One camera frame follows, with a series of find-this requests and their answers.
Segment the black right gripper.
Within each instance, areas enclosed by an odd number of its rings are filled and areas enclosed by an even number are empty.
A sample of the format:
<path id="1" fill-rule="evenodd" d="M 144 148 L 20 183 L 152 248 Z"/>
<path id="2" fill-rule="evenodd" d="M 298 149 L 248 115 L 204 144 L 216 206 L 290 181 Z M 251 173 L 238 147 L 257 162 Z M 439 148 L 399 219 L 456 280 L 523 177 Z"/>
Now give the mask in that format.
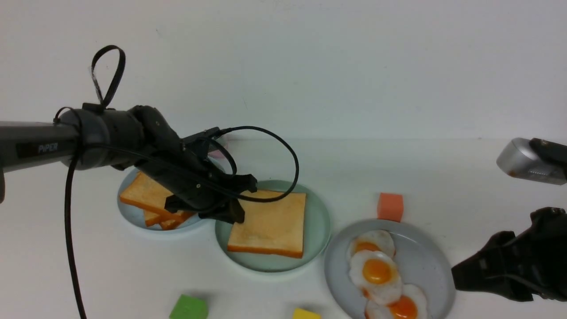
<path id="1" fill-rule="evenodd" d="M 545 207 L 530 214 L 531 226 L 516 235 L 501 231 L 473 256 L 451 269 L 455 288 L 492 293 L 517 302 L 534 296 L 567 300 L 567 215 Z"/>

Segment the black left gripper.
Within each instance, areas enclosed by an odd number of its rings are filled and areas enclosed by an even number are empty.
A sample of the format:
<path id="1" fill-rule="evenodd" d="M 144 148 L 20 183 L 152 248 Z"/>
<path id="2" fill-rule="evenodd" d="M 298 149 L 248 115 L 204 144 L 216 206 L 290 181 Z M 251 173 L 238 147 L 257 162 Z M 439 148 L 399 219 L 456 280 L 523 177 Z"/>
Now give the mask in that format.
<path id="1" fill-rule="evenodd" d="M 198 213 L 201 219 L 229 224 L 245 222 L 238 196 L 257 192 L 257 179 L 238 175 L 229 153 L 225 157 L 231 172 L 226 173 L 211 163 L 208 154 L 184 150 L 176 133 L 145 133 L 138 150 L 138 170 L 173 194 L 166 198 L 165 210 Z"/>

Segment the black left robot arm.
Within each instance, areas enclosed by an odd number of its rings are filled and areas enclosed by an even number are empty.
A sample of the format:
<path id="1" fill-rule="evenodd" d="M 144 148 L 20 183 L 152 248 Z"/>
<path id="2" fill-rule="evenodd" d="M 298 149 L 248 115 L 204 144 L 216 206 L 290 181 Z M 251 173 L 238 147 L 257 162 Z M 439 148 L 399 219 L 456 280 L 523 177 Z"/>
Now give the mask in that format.
<path id="1" fill-rule="evenodd" d="M 71 109 L 53 123 L 1 123 L 1 173 L 63 162 L 87 170 L 134 166 L 170 192 L 168 212 L 185 210 L 201 218 L 242 223 L 236 196 L 257 192 L 252 175 L 227 174 L 207 155 L 218 128 L 184 139 L 154 107 L 101 112 Z"/>

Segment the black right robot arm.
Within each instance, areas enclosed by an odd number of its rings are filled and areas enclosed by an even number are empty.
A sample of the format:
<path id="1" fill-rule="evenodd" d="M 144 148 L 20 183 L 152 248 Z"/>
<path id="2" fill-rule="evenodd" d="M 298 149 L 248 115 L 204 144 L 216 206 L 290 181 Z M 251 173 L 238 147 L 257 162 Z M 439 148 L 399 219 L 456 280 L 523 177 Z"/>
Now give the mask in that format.
<path id="1" fill-rule="evenodd" d="M 567 299 L 567 216 L 545 207 L 530 214 L 531 226 L 519 235 L 500 231 L 473 256 L 451 269 L 455 288 L 485 292 L 516 302 L 534 296 Z"/>

